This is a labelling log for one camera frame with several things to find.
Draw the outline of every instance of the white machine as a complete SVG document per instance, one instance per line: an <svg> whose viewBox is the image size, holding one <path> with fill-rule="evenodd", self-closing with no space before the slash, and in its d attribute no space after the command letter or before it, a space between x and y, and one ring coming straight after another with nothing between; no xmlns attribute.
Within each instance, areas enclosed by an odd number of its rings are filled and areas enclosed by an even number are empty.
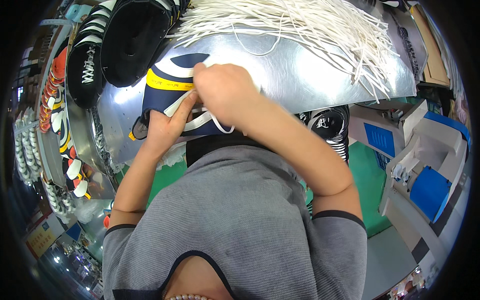
<svg viewBox="0 0 480 300"><path fill-rule="evenodd" d="M439 265L447 257L429 226L442 214L463 171L470 136L466 127L416 105L381 101L350 108L349 136L377 151L384 163L385 188L379 213L393 203L424 238Z"/></svg>

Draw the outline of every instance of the hand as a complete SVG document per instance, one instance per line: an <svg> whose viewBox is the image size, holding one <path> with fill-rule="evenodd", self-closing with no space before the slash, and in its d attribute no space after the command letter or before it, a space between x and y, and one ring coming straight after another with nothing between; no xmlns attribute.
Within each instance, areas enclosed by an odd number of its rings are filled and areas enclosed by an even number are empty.
<svg viewBox="0 0 480 300"><path fill-rule="evenodd" d="M227 126L239 127L252 109L268 102L258 93L248 71L240 66L226 64L207 68L197 63L193 83L204 105Z"/></svg>
<svg viewBox="0 0 480 300"><path fill-rule="evenodd" d="M159 111L153 109L150 111L147 139L142 145L148 155L159 161L172 147L183 132L197 98L197 92L191 92L171 118Z"/></svg>

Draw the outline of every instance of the window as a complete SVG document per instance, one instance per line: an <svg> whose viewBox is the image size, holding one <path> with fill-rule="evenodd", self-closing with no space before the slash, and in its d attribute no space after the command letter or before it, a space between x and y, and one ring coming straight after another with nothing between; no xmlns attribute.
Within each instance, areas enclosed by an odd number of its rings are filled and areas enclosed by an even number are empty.
<svg viewBox="0 0 480 300"><path fill-rule="evenodd" d="M19 88L17 88L18 101L20 101L20 96L22 95L23 92L24 92L23 86L20 86Z"/></svg>

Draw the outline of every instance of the woman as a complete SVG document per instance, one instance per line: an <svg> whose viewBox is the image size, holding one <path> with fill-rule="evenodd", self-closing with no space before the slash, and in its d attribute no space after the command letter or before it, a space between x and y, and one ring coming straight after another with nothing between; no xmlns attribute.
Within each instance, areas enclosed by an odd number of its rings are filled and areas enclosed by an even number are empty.
<svg viewBox="0 0 480 300"><path fill-rule="evenodd" d="M194 83L197 93L171 118L150 112L118 189L104 240L105 299L360 299L367 235L342 158L258 94L242 67L199 63ZM252 140L187 145L184 176L145 210L157 162L197 97ZM312 219L299 176L314 193Z"/></svg>

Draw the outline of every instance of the cardboard box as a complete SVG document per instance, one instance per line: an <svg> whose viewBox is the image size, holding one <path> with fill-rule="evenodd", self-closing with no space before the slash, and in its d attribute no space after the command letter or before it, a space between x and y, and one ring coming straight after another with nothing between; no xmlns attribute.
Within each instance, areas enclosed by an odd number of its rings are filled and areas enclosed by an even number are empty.
<svg viewBox="0 0 480 300"><path fill-rule="evenodd" d="M447 72L442 61L442 55L440 54L437 42L430 31L427 20L423 18L416 6L413 6L411 11L412 17L420 30L420 34L425 42L428 52L427 65L423 71L425 82L450 87L450 79L447 77Z"/></svg>

